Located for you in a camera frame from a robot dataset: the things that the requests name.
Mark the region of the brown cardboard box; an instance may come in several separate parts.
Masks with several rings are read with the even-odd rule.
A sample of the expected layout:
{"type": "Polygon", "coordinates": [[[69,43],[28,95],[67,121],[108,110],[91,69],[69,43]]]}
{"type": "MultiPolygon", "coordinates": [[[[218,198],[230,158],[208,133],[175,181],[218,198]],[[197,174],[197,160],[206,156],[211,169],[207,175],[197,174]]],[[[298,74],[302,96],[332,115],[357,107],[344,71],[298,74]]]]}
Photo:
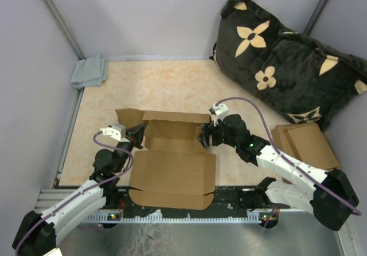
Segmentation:
{"type": "Polygon", "coordinates": [[[216,156],[198,141],[209,114],[116,110],[119,124],[146,125],[134,153],[129,196],[140,206],[204,210],[214,198],[216,156]]]}

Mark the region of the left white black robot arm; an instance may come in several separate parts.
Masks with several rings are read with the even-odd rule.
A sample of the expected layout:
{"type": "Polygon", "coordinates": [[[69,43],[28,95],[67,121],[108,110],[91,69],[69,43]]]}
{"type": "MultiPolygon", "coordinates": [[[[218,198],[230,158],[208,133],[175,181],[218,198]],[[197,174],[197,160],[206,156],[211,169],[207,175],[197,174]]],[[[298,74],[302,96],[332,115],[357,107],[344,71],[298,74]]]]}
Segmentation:
{"type": "Polygon", "coordinates": [[[93,173],[77,190],[40,213],[28,212],[12,247],[16,255],[45,255],[89,215],[118,204],[116,184],[132,168],[134,148],[142,149],[147,125],[131,128],[115,124],[101,128],[93,141],[102,147],[94,159],[93,173]]]}

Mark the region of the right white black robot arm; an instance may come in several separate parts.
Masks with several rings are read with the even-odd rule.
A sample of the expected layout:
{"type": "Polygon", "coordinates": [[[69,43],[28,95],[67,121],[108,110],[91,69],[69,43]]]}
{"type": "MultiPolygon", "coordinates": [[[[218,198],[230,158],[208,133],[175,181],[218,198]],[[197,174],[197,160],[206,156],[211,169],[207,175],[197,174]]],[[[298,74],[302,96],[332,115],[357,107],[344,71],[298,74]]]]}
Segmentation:
{"type": "Polygon", "coordinates": [[[288,181],[265,179],[257,185],[255,199],[262,208],[285,204],[308,212],[328,229],[339,231],[359,204],[343,171],[315,168],[287,155],[268,140],[251,134],[238,114],[204,123],[198,141],[204,148],[228,145],[241,160],[270,170],[288,181]]]}

